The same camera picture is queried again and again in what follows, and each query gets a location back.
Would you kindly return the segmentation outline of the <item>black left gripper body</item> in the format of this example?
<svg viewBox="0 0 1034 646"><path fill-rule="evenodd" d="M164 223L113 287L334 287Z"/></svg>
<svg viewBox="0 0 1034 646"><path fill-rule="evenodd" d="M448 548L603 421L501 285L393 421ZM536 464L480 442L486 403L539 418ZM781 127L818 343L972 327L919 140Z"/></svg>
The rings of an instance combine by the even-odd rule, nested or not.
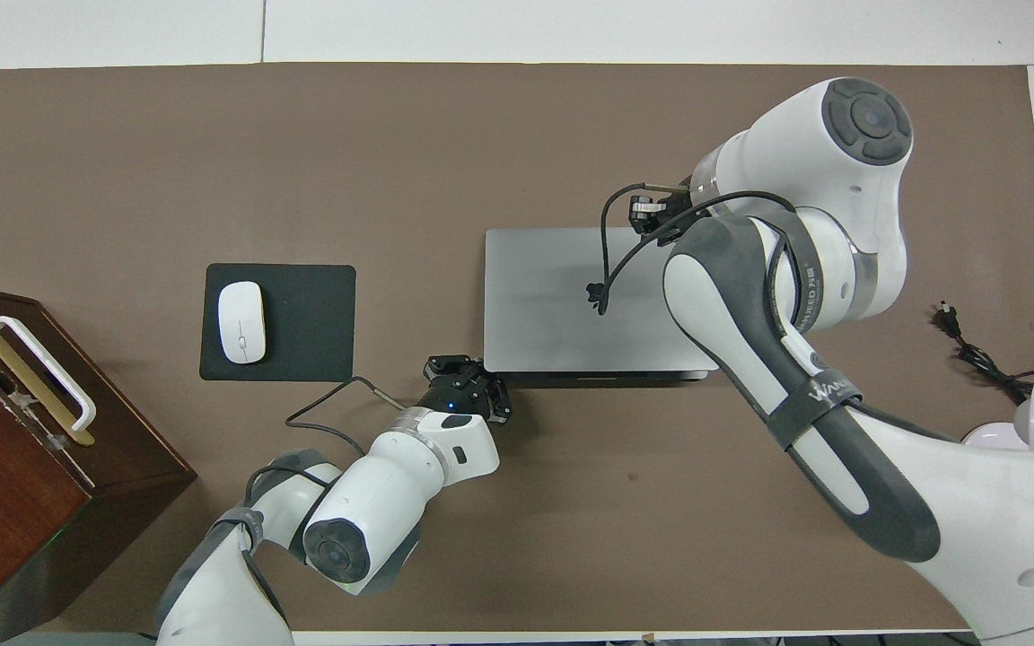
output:
<svg viewBox="0 0 1034 646"><path fill-rule="evenodd" d="M494 412L491 393L494 377L480 369L456 373L436 373L417 404L419 407L455 416L481 416L491 420Z"/></svg>

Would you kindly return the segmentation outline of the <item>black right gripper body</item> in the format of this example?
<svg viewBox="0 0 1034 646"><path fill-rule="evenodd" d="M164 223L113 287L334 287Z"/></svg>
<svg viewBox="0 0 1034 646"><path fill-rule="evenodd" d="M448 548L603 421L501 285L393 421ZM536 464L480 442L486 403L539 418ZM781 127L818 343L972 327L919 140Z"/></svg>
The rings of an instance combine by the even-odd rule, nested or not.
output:
<svg viewBox="0 0 1034 646"><path fill-rule="evenodd" d="M652 225L650 232L664 228L674 218L677 218L678 223L670 226L670 228L661 234L657 234L655 241L674 242L685 236L685 230L689 228L689 221L693 220L693 217L686 216L685 218L680 218L679 216L685 213L685 210L692 208L692 201L690 201L689 195L668 195L664 199L658 199L657 205L660 205L662 209L650 216L650 225Z"/></svg>

